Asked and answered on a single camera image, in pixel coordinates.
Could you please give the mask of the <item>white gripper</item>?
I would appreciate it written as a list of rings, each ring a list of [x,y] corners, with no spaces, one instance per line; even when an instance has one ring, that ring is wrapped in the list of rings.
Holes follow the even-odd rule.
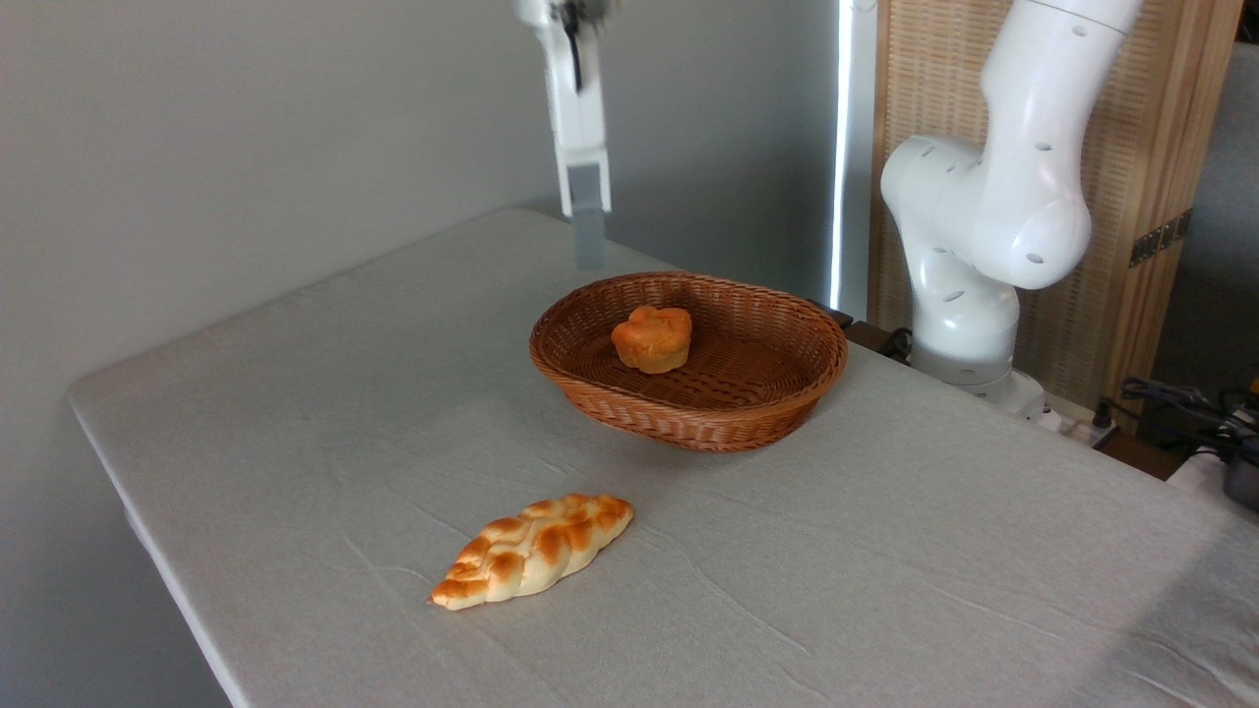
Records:
[[[546,60],[562,210],[570,220],[575,263],[601,268],[612,202],[597,31],[585,20],[567,31],[556,15],[534,15],[531,26]]]

